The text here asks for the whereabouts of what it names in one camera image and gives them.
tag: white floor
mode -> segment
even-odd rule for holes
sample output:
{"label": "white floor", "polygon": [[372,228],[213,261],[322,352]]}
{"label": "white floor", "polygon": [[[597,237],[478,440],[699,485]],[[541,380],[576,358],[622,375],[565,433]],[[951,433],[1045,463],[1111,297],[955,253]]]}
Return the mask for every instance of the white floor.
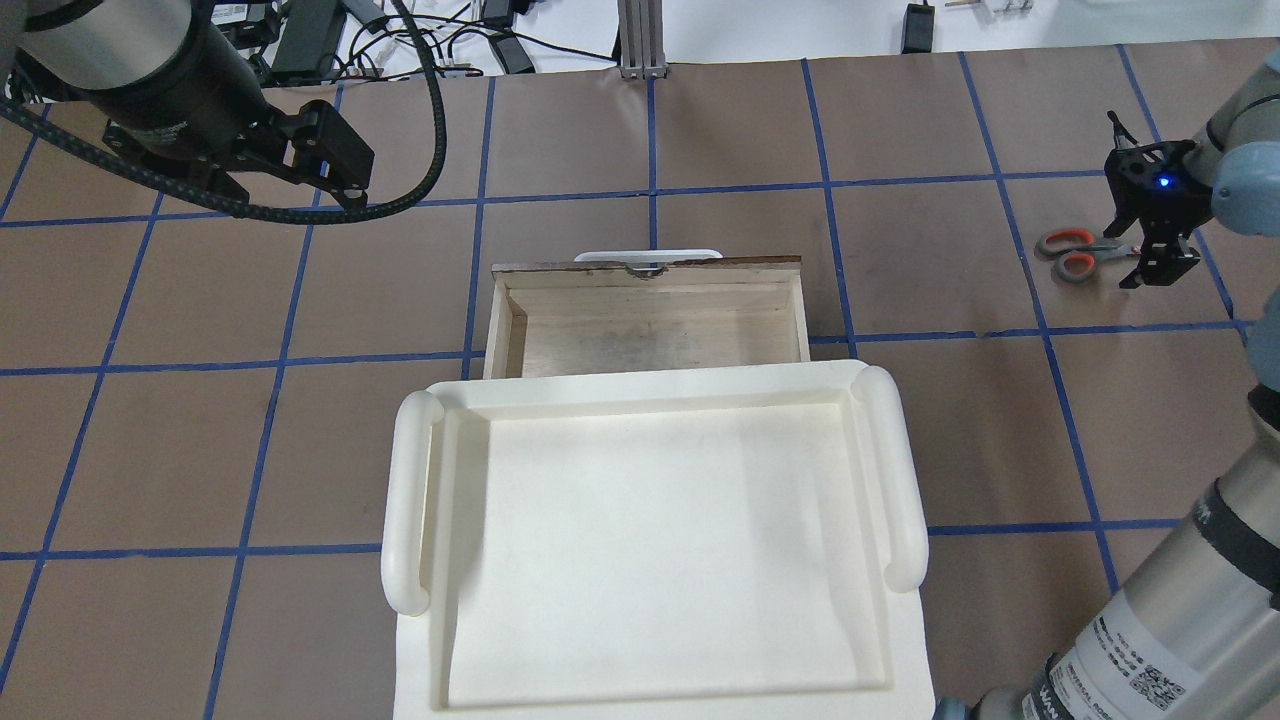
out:
{"label": "white floor", "polygon": [[[936,10],[934,50],[1000,50],[1112,42],[1280,36],[1280,0],[1034,0],[1025,12],[995,13],[1009,0]],[[460,0],[417,0],[417,13],[452,15]],[[664,46],[672,63],[741,63],[833,55],[887,55],[901,47],[905,0],[667,0]],[[609,54],[616,0],[535,0],[516,29],[559,45]],[[539,72],[608,63],[525,44]],[[499,73],[476,36],[458,40],[457,59]],[[416,67],[408,49],[387,67]]]}

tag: power adapter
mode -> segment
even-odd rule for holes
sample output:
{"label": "power adapter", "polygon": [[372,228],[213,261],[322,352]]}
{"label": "power adapter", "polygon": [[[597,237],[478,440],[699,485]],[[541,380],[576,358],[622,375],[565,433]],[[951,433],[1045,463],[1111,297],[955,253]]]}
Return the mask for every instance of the power adapter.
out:
{"label": "power adapter", "polygon": [[902,54],[933,51],[933,5],[909,3],[902,15]]}

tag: scissors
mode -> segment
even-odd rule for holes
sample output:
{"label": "scissors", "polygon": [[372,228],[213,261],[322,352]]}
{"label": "scissors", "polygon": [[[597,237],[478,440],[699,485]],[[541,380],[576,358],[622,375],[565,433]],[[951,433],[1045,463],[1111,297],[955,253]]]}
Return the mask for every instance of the scissors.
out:
{"label": "scissors", "polygon": [[1114,240],[1098,241],[1083,228],[1062,228],[1044,233],[1036,241],[1036,252],[1053,260],[1053,274],[1071,283],[1082,284],[1098,273],[1098,264],[1120,258],[1137,258],[1139,251],[1132,245]]}

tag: scissors handle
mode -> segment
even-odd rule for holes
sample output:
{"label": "scissors handle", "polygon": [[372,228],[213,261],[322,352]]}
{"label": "scissors handle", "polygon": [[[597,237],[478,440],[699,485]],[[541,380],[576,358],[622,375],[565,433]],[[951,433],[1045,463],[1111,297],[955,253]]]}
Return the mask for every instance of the scissors handle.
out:
{"label": "scissors handle", "polygon": [[1117,258],[1132,258],[1134,249],[1130,246],[1107,247],[1097,251],[1078,250],[1059,255],[1053,263],[1053,274],[1071,283],[1080,284],[1088,282],[1098,274],[1098,264]]}
{"label": "scissors handle", "polygon": [[1097,238],[1084,228],[1061,228],[1050,231],[1036,241],[1036,252],[1041,258],[1056,258],[1068,252],[1088,250],[1093,247]]}

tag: qr code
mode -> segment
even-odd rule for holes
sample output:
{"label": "qr code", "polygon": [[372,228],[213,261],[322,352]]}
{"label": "qr code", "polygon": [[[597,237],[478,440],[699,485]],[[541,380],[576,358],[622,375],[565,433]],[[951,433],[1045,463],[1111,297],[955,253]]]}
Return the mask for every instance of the qr code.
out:
{"label": "qr code", "polygon": [[1151,665],[1142,669],[1142,673],[1129,680],[1129,687],[1138,691],[1138,694],[1147,698],[1147,702],[1161,710],[1169,710],[1178,698],[1187,694],[1187,689],[1170,680],[1164,673]]}

